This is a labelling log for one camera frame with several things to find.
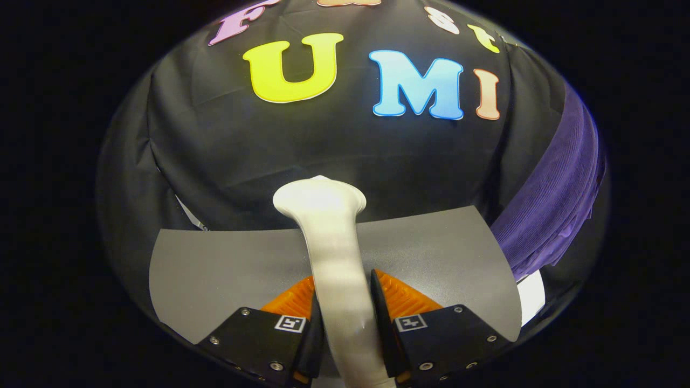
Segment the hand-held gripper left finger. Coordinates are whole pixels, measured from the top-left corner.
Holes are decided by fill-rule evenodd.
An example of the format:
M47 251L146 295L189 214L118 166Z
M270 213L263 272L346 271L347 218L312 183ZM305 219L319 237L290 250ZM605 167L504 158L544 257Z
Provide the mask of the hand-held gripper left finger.
M197 348L256 387L310 387L320 375L325 328L311 276L261 309L239 307Z

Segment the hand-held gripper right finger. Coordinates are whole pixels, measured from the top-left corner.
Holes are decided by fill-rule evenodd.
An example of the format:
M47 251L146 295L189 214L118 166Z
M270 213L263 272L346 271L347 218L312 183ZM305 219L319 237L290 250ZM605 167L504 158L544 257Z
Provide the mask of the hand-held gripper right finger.
M370 292L384 364L397 386L458 386L510 346L469 307L442 307L384 271L371 271Z

